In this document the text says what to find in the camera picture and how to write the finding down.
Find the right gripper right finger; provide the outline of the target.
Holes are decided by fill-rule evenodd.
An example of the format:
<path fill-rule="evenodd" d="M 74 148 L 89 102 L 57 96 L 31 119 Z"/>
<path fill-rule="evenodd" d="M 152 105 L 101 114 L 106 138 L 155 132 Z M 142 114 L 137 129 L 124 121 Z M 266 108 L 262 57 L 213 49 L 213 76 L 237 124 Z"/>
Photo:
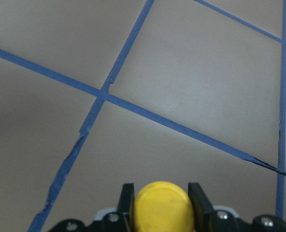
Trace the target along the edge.
<path fill-rule="evenodd" d="M 238 225 L 232 213 L 214 209 L 199 183 L 188 184 L 188 196 L 194 211 L 197 232 L 237 232 Z"/>

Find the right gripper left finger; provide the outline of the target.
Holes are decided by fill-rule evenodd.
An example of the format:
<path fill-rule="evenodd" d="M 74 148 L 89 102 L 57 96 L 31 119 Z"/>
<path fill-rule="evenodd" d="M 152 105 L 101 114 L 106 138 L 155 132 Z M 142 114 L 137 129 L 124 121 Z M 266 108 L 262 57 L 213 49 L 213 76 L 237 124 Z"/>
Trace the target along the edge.
<path fill-rule="evenodd" d="M 101 220 L 101 231 L 133 232 L 134 199 L 134 184 L 124 184 L 116 210 L 107 213 Z"/>

